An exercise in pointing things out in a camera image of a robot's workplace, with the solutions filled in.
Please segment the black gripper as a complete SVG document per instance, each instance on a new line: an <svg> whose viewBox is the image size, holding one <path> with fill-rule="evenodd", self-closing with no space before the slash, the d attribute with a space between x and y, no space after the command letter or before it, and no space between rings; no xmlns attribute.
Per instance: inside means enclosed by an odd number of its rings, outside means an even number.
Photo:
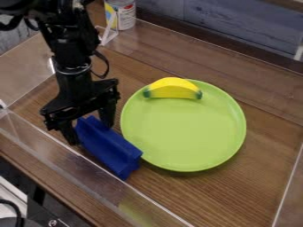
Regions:
<svg viewBox="0 0 303 227"><path fill-rule="evenodd" d="M114 124L118 80L93 81L88 69L56 71L57 96L44 105L40 114L45 117L48 130L58 130L69 145L78 144L78 136L72 121L82 115L98 111L98 119L106 128Z"/></svg>

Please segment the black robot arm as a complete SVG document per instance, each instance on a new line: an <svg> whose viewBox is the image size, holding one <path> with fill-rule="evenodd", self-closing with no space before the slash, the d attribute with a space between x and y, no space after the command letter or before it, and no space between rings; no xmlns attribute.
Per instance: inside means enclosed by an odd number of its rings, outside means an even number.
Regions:
<svg viewBox="0 0 303 227"><path fill-rule="evenodd" d="M58 92L40 114L46 128L57 130L70 145L78 143L72 122L96 111L110 127L120 99L118 80L90 69L90 57L105 58L97 51L98 31L86 11L92 1L0 0L0 14L12 17L8 23L0 22L0 31L10 31L24 23L41 33L50 49Z"/></svg>

